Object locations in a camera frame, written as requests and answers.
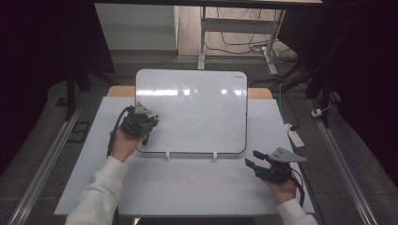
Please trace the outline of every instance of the wall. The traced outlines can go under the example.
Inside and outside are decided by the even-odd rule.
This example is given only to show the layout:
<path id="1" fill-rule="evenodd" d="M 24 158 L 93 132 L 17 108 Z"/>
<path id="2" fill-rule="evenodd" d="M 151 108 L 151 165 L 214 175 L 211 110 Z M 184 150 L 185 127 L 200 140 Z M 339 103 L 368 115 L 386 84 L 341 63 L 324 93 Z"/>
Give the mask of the wall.
<path id="1" fill-rule="evenodd" d="M 100 3 L 95 6 L 109 50 L 177 49 L 177 7 Z"/>

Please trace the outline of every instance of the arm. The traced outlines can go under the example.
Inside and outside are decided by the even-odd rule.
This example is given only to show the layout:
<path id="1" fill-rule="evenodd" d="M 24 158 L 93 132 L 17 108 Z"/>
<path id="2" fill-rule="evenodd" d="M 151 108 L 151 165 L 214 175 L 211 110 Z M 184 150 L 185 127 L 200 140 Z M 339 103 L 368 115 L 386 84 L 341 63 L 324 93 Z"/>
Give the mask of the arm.
<path id="1" fill-rule="evenodd" d="M 277 209 L 284 225 L 317 225 L 313 216 L 307 215 L 296 199 L 296 185 L 288 180 L 283 184 L 265 181 L 280 203 Z"/>
<path id="2" fill-rule="evenodd" d="M 67 217 L 67 224 L 111 224 L 129 167 L 123 162 L 140 140 L 132 140 L 120 129 L 116 131 L 112 156 L 91 177 L 79 201 Z"/>

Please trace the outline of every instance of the whiteboard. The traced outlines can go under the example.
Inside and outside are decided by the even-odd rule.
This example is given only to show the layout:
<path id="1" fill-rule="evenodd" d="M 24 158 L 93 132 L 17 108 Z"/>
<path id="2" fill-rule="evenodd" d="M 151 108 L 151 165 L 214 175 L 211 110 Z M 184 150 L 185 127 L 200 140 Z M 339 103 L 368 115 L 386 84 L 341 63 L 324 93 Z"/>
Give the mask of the whiteboard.
<path id="1" fill-rule="evenodd" d="M 145 153 L 229 153 L 246 147 L 247 77 L 235 71 L 142 69 L 136 101 L 159 123 Z"/>

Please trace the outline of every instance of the white sleeve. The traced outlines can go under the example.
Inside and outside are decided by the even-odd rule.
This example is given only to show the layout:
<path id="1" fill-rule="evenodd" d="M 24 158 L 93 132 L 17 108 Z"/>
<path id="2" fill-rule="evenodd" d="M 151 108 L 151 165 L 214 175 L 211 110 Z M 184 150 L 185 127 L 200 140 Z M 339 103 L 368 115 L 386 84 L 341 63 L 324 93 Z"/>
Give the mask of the white sleeve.
<path id="1" fill-rule="evenodd" d="M 317 225 L 313 216 L 307 215 L 297 199 L 284 202 L 277 207 L 284 225 Z"/>
<path id="2" fill-rule="evenodd" d="M 111 224 L 129 166 L 108 157 L 91 177 L 79 201 L 67 217 L 67 224 Z"/>

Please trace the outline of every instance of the metal pole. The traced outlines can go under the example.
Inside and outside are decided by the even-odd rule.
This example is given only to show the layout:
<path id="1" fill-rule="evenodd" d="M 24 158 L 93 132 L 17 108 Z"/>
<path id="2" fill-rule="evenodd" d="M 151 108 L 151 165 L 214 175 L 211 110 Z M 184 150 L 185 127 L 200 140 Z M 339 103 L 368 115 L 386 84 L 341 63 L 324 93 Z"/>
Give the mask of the metal pole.
<path id="1" fill-rule="evenodd" d="M 205 69 L 206 7 L 202 7 L 200 20 L 201 20 L 201 35 L 200 35 L 198 69 Z"/>
<path id="2" fill-rule="evenodd" d="M 278 34 L 279 31 L 279 27 L 281 26 L 281 21 L 282 21 L 282 17 L 284 14 L 284 10 L 277 10 L 276 11 L 277 16 L 275 19 L 275 23 L 274 23 L 274 27 L 273 27 L 273 31 L 271 33 L 271 37 L 269 38 L 269 42 L 268 45 L 266 47 L 266 50 L 264 51 L 264 56 L 266 57 L 266 61 L 267 61 L 267 67 L 269 69 L 269 73 L 271 75 L 277 75 L 278 71 L 276 70 L 275 65 L 272 63 L 272 57 L 271 57 L 271 50 L 272 50 L 272 46 L 275 42 L 275 38 Z"/>

